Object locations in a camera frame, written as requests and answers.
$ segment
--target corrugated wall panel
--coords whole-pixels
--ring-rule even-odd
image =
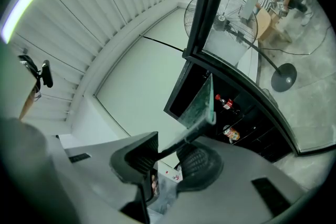
[[[38,68],[51,65],[54,86],[28,113],[63,121],[81,79],[106,43],[138,15],[164,0],[34,0],[20,19],[10,45],[28,49]]]

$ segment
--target electric fan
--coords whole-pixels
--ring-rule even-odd
[[[188,36],[192,28],[196,4],[197,0],[191,0],[184,13],[184,27]],[[278,68],[261,49],[254,45],[258,35],[258,21],[254,12],[245,8],[245,4],[244,0],[221,0],[212,29],[221,31],[238,44],[246,44],[260,53],[276,70],[271,79],[272,88],[277,92],[287,91],[296,81],[296,68],[290,63],[285,63]]]

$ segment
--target cable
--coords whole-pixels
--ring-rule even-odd
[[[326,31],[325,31],[325,34],[324,34],[324,38],[322,39],[322,42],[312,51],[312,52],[310,52],[310,53],[308,53],[308,54],[293,54],[293,53],[291,53],[291,52],[287,52],[287,51],[284,51],[284,50],[281,50],[281,49],[270,49],[270,48],[259,48],[259,49],[261,49],[261,50],[279,50],[279,51],[282,51],[282,52],[284,52],[284,53],[286,53],[286,54],[291,54],[291,55],[311,55],[311,54],[313,54],[318,48],[320,48],[320,46],[323,44],[323,42],[324,42],[324,40],[326,39],[326,36],[327,36],[327,32],[328,32],[328,30],[329,30],[329,28],[331,28],[331,25],[326,29]]]

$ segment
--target fan pole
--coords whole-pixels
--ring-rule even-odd
[[[228,33],[238,37],[238,33],[232,31],[231,29],[225,29]],[[252,42],[248,41],[244,37],[239,37],[242,41],[244,41],[247,45],[255,49],[259,54],[261,54],[273,68],[275,72],[273,73],[271,79],[271,86],[277,92],[284,92],[289,90],[296,81],[297,71],[295,66],[291,63],[284,63],[280,67],[277,67],[269,57],[264,54],[262,50],[260,50],[257,46],[255,46]]]

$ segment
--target fan base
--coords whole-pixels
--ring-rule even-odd
[[[271,86],[276,92],[284,92],[293,86],[298,73],[291,63],[284,63],[278,69],[281,75],[277,71],[273,73]]]

